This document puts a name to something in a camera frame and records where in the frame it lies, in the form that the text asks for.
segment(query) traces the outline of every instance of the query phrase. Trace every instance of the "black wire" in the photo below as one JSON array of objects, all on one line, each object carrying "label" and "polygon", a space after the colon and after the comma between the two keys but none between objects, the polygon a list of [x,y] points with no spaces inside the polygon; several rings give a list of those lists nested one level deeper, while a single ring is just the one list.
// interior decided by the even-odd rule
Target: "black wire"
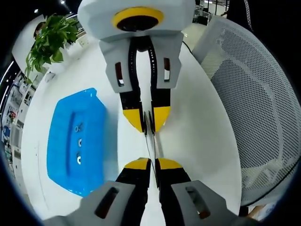
[{"label": "black wire", "polygon": [[299,156],[299,159],[295,162],[295,164],[292,166],[292,168],[287,172],[287,174],[280,180],[278,181],[278,183],[275,184],[275,186],[273,186],[270,190],[268,190],[265,194],[263,194],[262,196],[260,196],[259,198],[257,198],[255,201],[247,204],[247,205],[244,205],[242,207],[247,207],[247,206],[250,206],[256,202],[258,202],[260,199],[264,198],[266,195],[268,195],[271,191],[273,191],[282,181],[284,181],[284,179],[293,171],[293,169],[297,166],[297,164],[299,163],[299,160],[300,160],[301,156]]},{"label": "black wire", "polygon": [[189,46],[183,41],[183,43],[185,44],[185,46],[189,49],[189,52],[192,54],[191,49],[189,48]]}]

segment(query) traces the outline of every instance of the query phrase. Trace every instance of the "potted plant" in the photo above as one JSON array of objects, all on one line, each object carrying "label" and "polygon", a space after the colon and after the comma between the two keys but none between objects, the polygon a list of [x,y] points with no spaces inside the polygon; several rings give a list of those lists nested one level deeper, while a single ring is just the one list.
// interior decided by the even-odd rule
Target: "potted plant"
[{"label": "potted plant", "polygon": [[68,43],[75,42],[78,29],[75,19],[66,19],[65,16],[51,15],[43,24],[41,31],[36,35],[36,41],[26,58],[25,74],[28,75],[34,69],[45,73],[45,63],[60,63],[64,60],[62,48]]}]

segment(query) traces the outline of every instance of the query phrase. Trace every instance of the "mesh chair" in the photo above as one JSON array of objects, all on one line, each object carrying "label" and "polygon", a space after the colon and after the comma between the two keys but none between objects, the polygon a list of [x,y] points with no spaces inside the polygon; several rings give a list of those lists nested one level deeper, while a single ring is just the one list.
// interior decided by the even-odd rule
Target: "mesh chair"
[{"label": "mesh chair", "polygon": [[235,133],[241,205],[278,200],[301,154],[301,108],[285,73],[252,33],[217,16],[193,55],[210,77]]}]

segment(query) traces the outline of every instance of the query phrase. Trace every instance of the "white tabletop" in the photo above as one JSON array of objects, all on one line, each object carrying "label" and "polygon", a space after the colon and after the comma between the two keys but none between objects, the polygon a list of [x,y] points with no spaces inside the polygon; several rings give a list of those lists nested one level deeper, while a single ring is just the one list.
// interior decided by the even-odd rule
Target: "white tabletop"
[{"label": "white tabletop", "polygon": [[[201,67],[196,63],[193,57],[190,56],[190,53],[188,53],[185,47],[182,47],[181,52],[181,61],[183,61],[183,59],[189,59],[189,61],[182,62],[187,65],[183,66],[183,68],[186,69],[182,71],[186,71],[186,74],[181,72],[181,81],[183,77],[190,74],[187,73],[190,67],[194,68],[194,74],[196,72],[195,70],[202,71]],[[140,61],[140,58],[137,59],[137,61],[138,66],[145,64]],[[124,122],[128,123],[124,117],[118,116],[120,103],[119,95],[113,92],[105,75],[105,67],[106,63],[98,47],[98,43],[97,41],[92,41],[81,58],[71,64],[64,73],[57,75],[49,83],[45,83],[43,79],[32,98],[24,122],[21,144],[21,160],[27,193],[37,215],[42,219],[47,219],[55,215],[67,215],[79,207],[79,202],[81,200],[80,196],[61,188],[55,182],[50,180],[47,175],[46,156],[48,133],[56,103],[66,96],[93,87],[97,90],[98,98],[106,106],[112,125],[117,129],[118,119],[121,120],[119,126],[122,125],[122,121],[124,120]],[[198,76],[195,75],[193,77],[189,76],[187,81],[191,81],[191,79],[195,79],[197,77]],[[189,134],[192,134],[190,139],[183,140],[182,144],[175,142],[167,144],[164,141],[161,141],[164,149],[164,157],[175,159],[181,163],[191,179],[201,179],[205,184],[211,186],[215,191],[226,198],[229,209],[238,213],[241,195],[241,177],[235,138],[220,99],[214,91],[210,81],[208,79],[204,79],[204,77],[205,74],[200,75],[198,78],[200,83],[195,82],[195,84],[193,84],[194,82],[190,82],[190,84],[192,83],[192,86],[197,86],[195,88],[198,88],[200,92],[195,92],[195,97],[190,97],[189,100],[185,100],[186,102],[194,103],[196,99],[196,101],[201,104],[199,109],[202,109],[202,111],[191,112],[188,115],[181,116],[181,119],[193,116],[196,119],[193,124],[197,124],[201,128],[206,128],[207,139],[209,139],[209,141],[200,139],[197,134],[192,134],[191,132],[189,132]],[[181,127],[185,133],[192,130],[203,136],[205,132],[202,132],[201,129],[194,129],[193,125],[183,124],[181,121],[176,122],[178,117],[180,117],[179,114],[182,114],[182,106],[184,106],[174,104],[174,102],[177,102],[177,99],[180,98],[176,93],[177,91],[172,92],[172,111],[166,126],[159,134],[160,138],[168,140],[168,131],[170,129],[174,129],[174,127]],[[209,118],[209,115],[213,115],[214,120]],[[197,118],[204,118],[206,120],[198,121]],[[131,126],[127,126],[127,128],[126,133],[136,133],[136,130]],[[213,138],[210,139],[210,136],[217,138],[215,142],[220,144],[213,144]],[[142,145],[145,145],[145,141],[142,142],[141,134],[137,134],[135,140],[137,140],[137,147],[144,147]],[[199,174],[198,171],[194,172],[191,167],[187,166],[185,158],[179,154],[181,150],[185,151],[185,149],[187,149],[187,144],[191,147],[198,146],[198,149],[203,153],[200,160],[198,160],[197,157],[194,158],[194,163],[196,164],[195,169],[198,169],[198,171],[201,170],[201,174]],[[127,155],[126,149],[130,149],[132,153],[135,153],[131,155],[130,159],[123,157]],[[177,155],[172,154],[172,149],[174,149]],[[126,163],[131,161],[132,158],[136,158],[136,156],[148,157],[148,155],[140,155],[139,151],[141,150],[146,151],[145,154],[147,154],[147,150],[145,148],[119,148],[119,168],[122,168]],[[218,166],[216,168],[209,168],[208,165]]]}]

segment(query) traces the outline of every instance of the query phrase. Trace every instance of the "blue plastic container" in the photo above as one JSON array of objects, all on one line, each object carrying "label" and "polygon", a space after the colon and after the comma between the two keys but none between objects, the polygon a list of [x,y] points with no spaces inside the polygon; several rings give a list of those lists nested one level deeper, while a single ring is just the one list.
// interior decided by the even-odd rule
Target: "blue plastic container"
[{"label": "blue plastic container", "polygon": [[106,109],[93,88],[61,99],[51,121],[48,176],[82,197],[104,183]]}]

